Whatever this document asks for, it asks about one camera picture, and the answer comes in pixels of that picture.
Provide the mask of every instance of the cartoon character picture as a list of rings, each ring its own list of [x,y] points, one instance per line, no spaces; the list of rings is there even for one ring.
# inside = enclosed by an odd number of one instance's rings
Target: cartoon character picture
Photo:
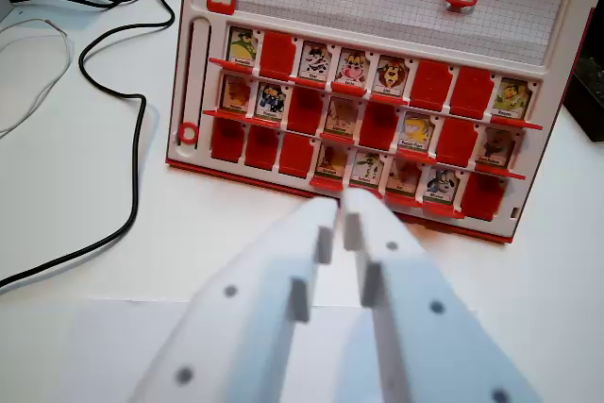
[[[525,80],[503,77],[493,104],[493,114],[509,118],[522,118],[529,105],[532,92]]]
[[[400,96],[405,88],[409,68],[404,59],[382,57],[377,64],[374,92]]]
[[[325,120],[325,132],[352,137],[357,123],[359,106],[349,99],[331,97]]]
[[[369,63],[365,58],[364,52],[342,49],[338,64],[338,74],[334,82],[362,87],[365,84],[368,69]]]
[[[280,120],[283,117],[285,93],[279,85],[260,84],[255,115],[266,120]]]
[[[510,160],[514,141],[510,131],[487,127],[485,129],[482,154],[476,160],[491,165],[506,167]]]
[[[342,179],[347,161],[348,155],[344,149],[338,146],[322,144],[314,173],[329,178]]]
[[[221,107],[224,110],[247,112],[250,87],[242,77],[225,76]]]
[[[356,181],[363,186],[376,188],[379,185],[381,171],[384,168],[384,162],[378,153],[357,152],[355,164],[352,168],[351,181]]]
[[[386,191],[415,197],[422,171],[413,162],[395,160],[388,175]]]
[[[228,41],[228,61],[240,65],[254,66],[258,40],[254,38],[252,30],[247,28],[231,27]]]
[[[327,80],[331,55],[327,46],[318,42],[305,42],[298,75],[306,79]]]
[[[400,134],[398,145],[413,150],[428,150],[434,124],[430,121],[429,115],[421,113],[405,113],[403,120],[403,131]]]
[[[429,178],[424,198],[432,198],[437,202],[452,204],[460,183],[455,176],[455,172],[452,170],[430,169]]]

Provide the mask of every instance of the white desk surface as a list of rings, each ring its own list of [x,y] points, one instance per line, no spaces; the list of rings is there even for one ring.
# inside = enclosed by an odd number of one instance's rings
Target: white desk surface
[[[168,2],[178,11],[180,0]],[[78,55],[111,27],[166,16],[157,0],[105,12],[48,2],[18,6],[1,26],[51,19],[68,32]],[[16,33],[29,36],[40,27],[25,25]],[[0,36],[0,46],[14,36]],[[139,216],[121,241],[93,260],[0,294],[3,401],[44,401],[78,301],[186,301],[247,243],[304,201],[164,163],[176,36],[173,25],[121,41],[88,63],[97,80],[148,97]],[[64,59],[61,46],[59,39],[22,40],[0,54],[3,123],[18,112],[16,103],[30,102],[36,87],[55,73]],[[130,147],[138,108],[138,102],[94,89],[75,59],[41,108],[0,140],[0,277],[92,243],[123,223],[130,208]],[[589,142],[562,109],[512,244],[410,226],[547,402],[601,401],[602,175],[604,143]],[[356,303],[352,266],[350,254],[339,250],[320,276],[316,304]],[[52,310],[58,302],[73,310]]]

